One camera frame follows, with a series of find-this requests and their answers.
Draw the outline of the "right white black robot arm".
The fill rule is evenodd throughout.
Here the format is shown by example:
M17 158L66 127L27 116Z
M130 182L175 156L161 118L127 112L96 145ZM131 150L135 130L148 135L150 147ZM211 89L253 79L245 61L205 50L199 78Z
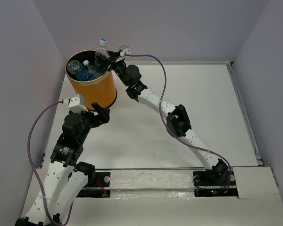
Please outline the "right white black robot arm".
M140 104L144 104L159 113L167 132L177 141L187 146L205 168L206 178L214 185L223 184L223 189L230 183L232 169L223 156L207 149L192 129L185 107L173 105L155 95L141 81L141 73L137 66L126 65L125 57L130 57L130 50L108 51L107 64L121 82L127 87L127 95Z

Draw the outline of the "clear crushed bottle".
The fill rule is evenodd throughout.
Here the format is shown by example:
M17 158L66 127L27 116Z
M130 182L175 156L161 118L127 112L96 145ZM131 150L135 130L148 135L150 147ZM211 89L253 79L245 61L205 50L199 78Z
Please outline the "clear crushed bottle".
M99 78L106 70L106 60L109 58L107 52L107 43L108 40L106 38L100 39L100 44L98 45L96 52L95 52L95 59L94 59L94 77Z

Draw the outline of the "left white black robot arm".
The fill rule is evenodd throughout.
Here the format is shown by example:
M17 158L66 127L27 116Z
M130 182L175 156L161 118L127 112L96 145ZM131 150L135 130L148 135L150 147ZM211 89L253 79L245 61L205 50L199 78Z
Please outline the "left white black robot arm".
M40 191L17 226L64 226L70 219L73 201L84 186L94 183L96 172L92 164L79 162L83 144L91 129L109 122L110 110L92 103L95 112L67 100L69 113L64 118L62 133L50 157L44 180L37 171Z

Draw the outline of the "blue label plastic bottle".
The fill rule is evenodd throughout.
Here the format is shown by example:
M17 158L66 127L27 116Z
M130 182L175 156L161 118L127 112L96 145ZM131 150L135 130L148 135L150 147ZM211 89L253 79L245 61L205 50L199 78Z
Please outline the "blue label plastic bottle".
M79 81L92 81L95 79L93 67L88 60L83 61L83 66L79 69L76 74L76 78Z

